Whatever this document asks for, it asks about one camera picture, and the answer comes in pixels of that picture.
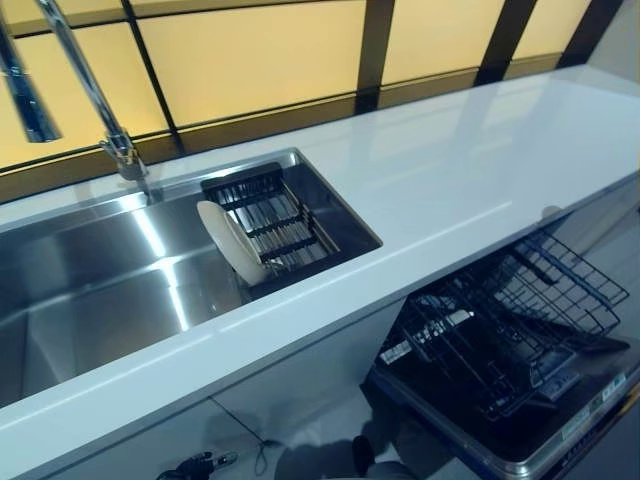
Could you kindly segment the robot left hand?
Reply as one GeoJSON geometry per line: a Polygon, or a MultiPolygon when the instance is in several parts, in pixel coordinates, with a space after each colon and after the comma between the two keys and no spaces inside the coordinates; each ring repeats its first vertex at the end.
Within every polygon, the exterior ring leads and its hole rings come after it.
{"type": "Polygon", "coordinates": [[[187,458],[174,469],[161,472],[156,479],[208,480],[214,472],[233,465],[237,459],[236,452],[215,456],[211,451],[205,451],[187,458]]]}

